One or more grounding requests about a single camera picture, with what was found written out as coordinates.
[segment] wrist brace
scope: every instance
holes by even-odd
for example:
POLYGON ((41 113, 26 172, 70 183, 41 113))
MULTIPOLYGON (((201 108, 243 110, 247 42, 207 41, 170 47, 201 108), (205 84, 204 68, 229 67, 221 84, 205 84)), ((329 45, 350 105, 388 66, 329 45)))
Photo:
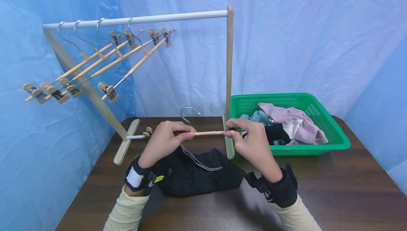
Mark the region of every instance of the wrist brace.
POLYGON ((129 165, 123 183, 125 183, 133 192, 140 191, 147 186, 148 179, 146 175, 148 174, 148 169, 142 169, 138 165, 137 156, 129 165))
POLYGON ((256 188, 260 193, 263 193, 268 202, 286 208, 297 201, 298 183, 289 164, 287 164, 286 169, 280 169, 282 179, 276 183, 268 182, 263 175, 257 179, 254 172, 248 173, 244 178, 252 188, 256 188))

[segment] dark wood tabletop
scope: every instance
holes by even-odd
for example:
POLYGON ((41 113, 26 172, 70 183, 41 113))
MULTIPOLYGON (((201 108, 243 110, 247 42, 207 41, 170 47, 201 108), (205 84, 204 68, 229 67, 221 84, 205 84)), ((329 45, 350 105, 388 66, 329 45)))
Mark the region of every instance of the dark wood tabletop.
MULTIPOLYGON (((137 135, 165 120, 142 118, 137 135)), ((128 128, 133 119, 123 121, 128 128)), ((388 177, 346 124, 336 119, 352 146, 320 156, 277 156, 281 166, 289 162, 297 176, 298 193, 324 231, 406 231, 407 198, 388 177)), ((219 117, 190 119, 198 131, 222 130, 219 117)), ((113 157, 121 143, 115 134, 88 179, 59 223, 59 231, 102 230, 121 191, 123 175, 132 159, 145 147, 133 140, 121 166, 113 157)), ((225 153, 222 136, 206 136, 186 142, 193 153, 217 148, 225 153)), ((253 167, 240 156, 233 160, 246 171, 253 167)), ((201 196, 163 196, 155 186, 143 212, 140 231, 155 230, 282 230, 278 216, 262 194, 246 180, 238 189, 201 196)))

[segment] black striped garment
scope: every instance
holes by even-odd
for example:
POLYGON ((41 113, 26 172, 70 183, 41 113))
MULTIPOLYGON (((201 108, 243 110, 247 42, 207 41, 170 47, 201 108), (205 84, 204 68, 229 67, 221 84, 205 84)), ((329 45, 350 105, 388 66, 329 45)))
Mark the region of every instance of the black striped garment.
POLYGON ((208 153, 193 154, 183 145, 158 161, 151 171, 165 176, 157 185, 166 196, 193 196, 239 188, 246 175, 215 148, 208 153))

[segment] clothes rack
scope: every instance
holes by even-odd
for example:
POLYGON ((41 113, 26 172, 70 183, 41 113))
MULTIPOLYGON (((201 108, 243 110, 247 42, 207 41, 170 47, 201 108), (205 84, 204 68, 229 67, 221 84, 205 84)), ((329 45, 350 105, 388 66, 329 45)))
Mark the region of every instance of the clothes rack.
MULTIPOLYGON (((70 70, 77 64, 74 62, 72 57, 68 54, 65 48, 56 39, 52 30, 60 29, 73 29, 76 28, 94 28, 97 24, 100 27, 113 26, 113 25, 129 25, 138 23, 157 23, 157 22, 171 22, 176 20, 195 20, 195 19, 210 19, 210 18, 227 18, 227 41, 226 41, 226 112, 222 115, 223 129, 226 130, 225 122, 230 118, 230 98, 231 98, 231 71, 232 71, 232 53, 233 53, 233 24, 234 24, 235 12, 233 6, 228 5, 226 10, 221 11, 205 11, 205 12, 191 12, 191 13, 180 13, 180 14, 163 14, 154 16, 144 16, 144 17, 128 17, 128 18, 117 18, 117 19, 104 19, 100 20, 81 20, 80 22, 65 22, 62 25, 59 23, 45 23, 42 25, 44 34, 48 39, 51 47, 54 49, 57 59, 61 65, 66 69, 70 70)), ((77 76, 81 73, 81 70, 77 70, 72 73, 77 76)), ((139 119, 135 119, 129 129, 126 131, 121 123, 113 115, 112 111, 106 105, 106 103, 101 100, 99 94, 91 86, 91 84, 86 80, 84 75, 78 77, 83 81, 81 87, 84 93, 89 97, 96 108, 102 113, 105 119, 110 123, 110 125, 116 130, 116 132, 123 139, 123 142, 118 149, 113 162, 116 165, 120 165, 123 158, 128 150, 131 142, 131 138, 140 123, 139 119)), ((235 149, 233 147, 233 141, 231 138, 225 137, 226 153, 228 159, 233 159, 235 156, 235 149)))

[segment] blue fabric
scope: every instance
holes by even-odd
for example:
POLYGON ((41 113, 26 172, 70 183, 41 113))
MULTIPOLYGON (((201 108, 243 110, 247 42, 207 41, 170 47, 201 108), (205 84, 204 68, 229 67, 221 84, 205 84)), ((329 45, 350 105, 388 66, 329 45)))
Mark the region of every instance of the blue fabric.
POLYGON ((407 37, 344 120, 407 195, 406 60, 407 37))
POLYGON ((266 113, 263 110, 256 110, 251 116, 248 116, 247 114, 243 114, 239 117, 240 119, 247 119, 250 121, 254 122, 260 122, 264 126, 271 126, 273 123, 269 121, 269 117, 266 115, 266 113))
MULTIPOLYGON (((118 0, 124 17, 235 7, 232 94, 308 92, 343 118, 407 31, 405 0, 118 0)), ((177 27, 134 74, 139 116, 225 112, 226 19, 177 27)), ((134 55, 135 64, 141 54, 134 55)))
MULTIPOLYGON (((114 131, 85 94, 63 105, 55 99, 40 105, 24 102, 29 95, 22 85, 53 81, 63 73, 43 35, 42 21, 120 17, 118 3, 0 0, 0 10, 0 230, 54 230, 114 131)), ((103 32, 109 36, 108 29, 103 32)), ((62 33, 93 54, 90 44, 75 38, 73 30, 62 33)), ((95 29, 78 33, 99 48, 107 44, 95 29)), ((76 62, 82 61, 74 46, 61 43, 76 62)), ((128 67, 123 62, 92 84, 115 83, 128 67)), ((131 79, 118 92, 118 104, 110 107, 123 120, 135 111, 131 79)))

